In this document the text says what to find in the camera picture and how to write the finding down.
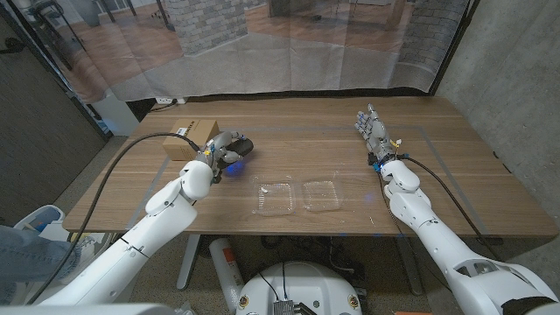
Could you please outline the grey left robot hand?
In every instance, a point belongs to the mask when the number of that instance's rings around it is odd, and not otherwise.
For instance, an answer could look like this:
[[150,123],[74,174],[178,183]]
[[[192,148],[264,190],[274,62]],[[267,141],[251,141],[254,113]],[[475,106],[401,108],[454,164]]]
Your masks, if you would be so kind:
[[242,156],[228,149],[228,146],[245,139],[246,137],[237,131],[223,131],[205,143],[195,159],[210,166],[213,175],[217,177],[220,170],[223,169],[223,166],[219,166],[219,163],[232,164],[242,160]]

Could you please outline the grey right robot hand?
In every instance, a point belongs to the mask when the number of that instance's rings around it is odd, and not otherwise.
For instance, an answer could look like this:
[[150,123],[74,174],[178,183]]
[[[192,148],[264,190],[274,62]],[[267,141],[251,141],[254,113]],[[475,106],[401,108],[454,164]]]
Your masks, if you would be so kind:
[[383,121],[372,103],[367,105],[367,113],[359,111],[354,127],[364,138],[368,149],[368,164],[379,169],[387,162],[397,159],[401,139],[391,140]]

